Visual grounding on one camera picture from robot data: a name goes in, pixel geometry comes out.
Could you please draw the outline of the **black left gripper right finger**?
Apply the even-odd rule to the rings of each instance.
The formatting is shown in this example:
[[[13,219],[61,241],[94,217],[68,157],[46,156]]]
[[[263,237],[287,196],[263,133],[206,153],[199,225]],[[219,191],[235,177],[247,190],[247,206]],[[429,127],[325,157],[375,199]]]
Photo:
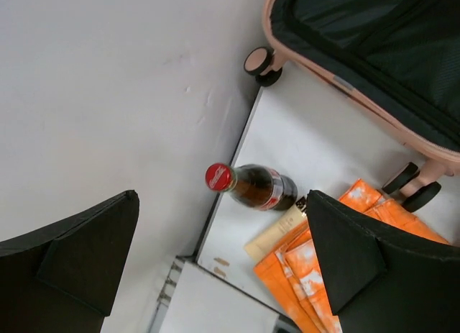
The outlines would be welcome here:
[[[458,332],[459,248],[380,222],[313,190],[307,218],[343,332]]]

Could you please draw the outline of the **orange white tie-dye shorts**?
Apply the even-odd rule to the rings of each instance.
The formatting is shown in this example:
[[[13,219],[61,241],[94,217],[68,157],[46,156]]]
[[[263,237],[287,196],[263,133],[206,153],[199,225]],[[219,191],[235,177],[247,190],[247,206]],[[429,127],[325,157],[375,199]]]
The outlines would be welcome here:
[[[357,180],[340,198],[346,206],[378,221],[428,240],[448,244],[394,199],[386,199],[365,181]],[[302,332],[341,332],[331,313],[308,223],[285,234],[254,267],[257,277]]]

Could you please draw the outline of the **pink hard-shell suitcase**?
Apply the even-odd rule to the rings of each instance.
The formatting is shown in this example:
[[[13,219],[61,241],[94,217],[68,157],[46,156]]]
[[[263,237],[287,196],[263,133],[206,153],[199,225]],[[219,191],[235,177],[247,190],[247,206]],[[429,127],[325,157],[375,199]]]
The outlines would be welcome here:
[[[459,173],[459,0],[266,0],[262,26],[268,46],[244,61],[259,85],[297,63],[425,156],[383,185],[405,210]]]

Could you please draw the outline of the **cola glass bottle red cap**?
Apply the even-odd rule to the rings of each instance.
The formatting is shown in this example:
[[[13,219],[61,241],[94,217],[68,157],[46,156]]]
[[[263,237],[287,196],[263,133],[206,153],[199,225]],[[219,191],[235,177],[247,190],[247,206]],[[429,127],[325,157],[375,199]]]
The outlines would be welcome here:
[[[227,193],[240,204],[259,211],[286,211],[298,197],[293,180],[262,165],[231,167],[214,163],[205,173],[205,182],[212,191]]]

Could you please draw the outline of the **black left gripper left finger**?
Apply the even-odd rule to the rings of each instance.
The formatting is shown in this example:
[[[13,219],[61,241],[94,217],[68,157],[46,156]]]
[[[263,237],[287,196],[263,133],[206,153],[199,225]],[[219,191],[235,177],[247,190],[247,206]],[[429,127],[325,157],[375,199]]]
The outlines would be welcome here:
[[[129,190],[1,242],[1,331],[100,332],[138,217]]]

